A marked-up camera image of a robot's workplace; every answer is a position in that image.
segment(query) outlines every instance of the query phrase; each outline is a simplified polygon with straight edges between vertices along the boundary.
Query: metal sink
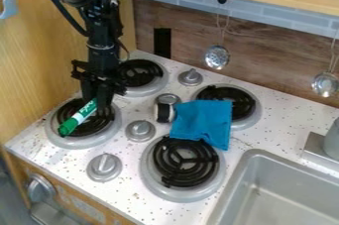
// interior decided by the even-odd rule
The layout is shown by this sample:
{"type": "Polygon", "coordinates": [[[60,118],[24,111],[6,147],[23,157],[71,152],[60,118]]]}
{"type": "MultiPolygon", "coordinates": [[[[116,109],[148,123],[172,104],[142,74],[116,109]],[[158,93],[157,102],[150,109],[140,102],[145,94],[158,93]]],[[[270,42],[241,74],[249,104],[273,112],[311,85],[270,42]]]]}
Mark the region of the metal sink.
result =
{"type": "Polygon", "coordinates": [[[339,179],[262,150],[244,154],[208,225],[339,224],[339,179]]]}

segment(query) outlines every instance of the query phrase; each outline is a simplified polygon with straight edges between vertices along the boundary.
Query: marker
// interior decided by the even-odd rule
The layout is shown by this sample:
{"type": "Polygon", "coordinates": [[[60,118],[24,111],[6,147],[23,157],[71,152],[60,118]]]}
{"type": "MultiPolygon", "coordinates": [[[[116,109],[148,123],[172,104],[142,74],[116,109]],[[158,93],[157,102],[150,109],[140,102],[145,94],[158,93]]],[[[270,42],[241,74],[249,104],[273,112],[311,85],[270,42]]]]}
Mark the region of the marker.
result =
{"type": "Polygon", "coordinates": [[[81,125],[90,115],[92,115],[97,109],[96,98],[89,101],[81,109],[79,109],[74,115],[64,121],[57,128],[58,133],[62,137],[70,135],[77,126],[81,125]]]}

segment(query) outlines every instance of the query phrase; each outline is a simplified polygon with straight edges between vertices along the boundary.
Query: oven knob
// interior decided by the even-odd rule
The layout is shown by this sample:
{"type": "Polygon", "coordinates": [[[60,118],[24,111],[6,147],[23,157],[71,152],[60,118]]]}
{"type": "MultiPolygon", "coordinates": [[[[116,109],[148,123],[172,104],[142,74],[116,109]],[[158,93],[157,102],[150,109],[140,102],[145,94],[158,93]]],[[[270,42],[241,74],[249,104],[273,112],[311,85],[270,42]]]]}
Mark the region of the oven knob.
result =
{"type": "Polygon", "coordinates": [[[105,182],[117,177],[122,170],[121,160],[111,154],[93,158],[87,166],[87,175],[93,181],[105,182]]]}
{"type": "Polygon", "coordinates": [[[182,72],[178,76],[178,81],[185,86],[197,86],[202,82],[202,75],[192,68],[189,71],[182,72]]]}
{"type": "Polygon", "coordinates": [[[32,202],[43,202],[48,198],[53,198],[57,194],[51,183],[36,173],[30,175],[27,193],[32,202]]]}
{"type": "Polygon", "coordinates": [[[126,137],[133,142],[147,142],[156,134],[156,127],[149,121],[138,120],[126,128],[126,137]]]}

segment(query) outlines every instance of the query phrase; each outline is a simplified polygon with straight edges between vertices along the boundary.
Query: blue towel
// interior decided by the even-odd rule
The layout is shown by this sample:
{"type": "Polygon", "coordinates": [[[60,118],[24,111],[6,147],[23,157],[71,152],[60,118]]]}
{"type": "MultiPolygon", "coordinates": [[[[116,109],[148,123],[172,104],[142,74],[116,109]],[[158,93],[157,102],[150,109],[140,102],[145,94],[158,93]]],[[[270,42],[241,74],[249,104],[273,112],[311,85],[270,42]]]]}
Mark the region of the blue towel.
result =
{"type": "Polygon", "coordinates": [[[231,101],[196,100],[174,105],[175,119],[169,136],[199,141],[228,150],[232,124],[231,101]]]}

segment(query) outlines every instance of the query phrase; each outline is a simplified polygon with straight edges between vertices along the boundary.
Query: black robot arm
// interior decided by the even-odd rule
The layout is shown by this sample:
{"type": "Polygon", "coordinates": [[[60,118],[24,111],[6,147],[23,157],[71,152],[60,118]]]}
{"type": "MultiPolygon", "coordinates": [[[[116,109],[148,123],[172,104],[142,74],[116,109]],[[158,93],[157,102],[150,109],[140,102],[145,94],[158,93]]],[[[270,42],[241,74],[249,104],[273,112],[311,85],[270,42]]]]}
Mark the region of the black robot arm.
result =
{"type": "Polygon", "coordinates": [[[71,76],[80,80],[82,98],[97,98],[98,112],[105,116],[114,93],[124,94],[125,86],[117,72],[119,66],[122,23],[118,0],[52,0],[66,19],[88,37],[88,61],[73,60],[71,76]],[[75,7],[84,20],[85,29],[67,12],[60,1],[75,7]]]}

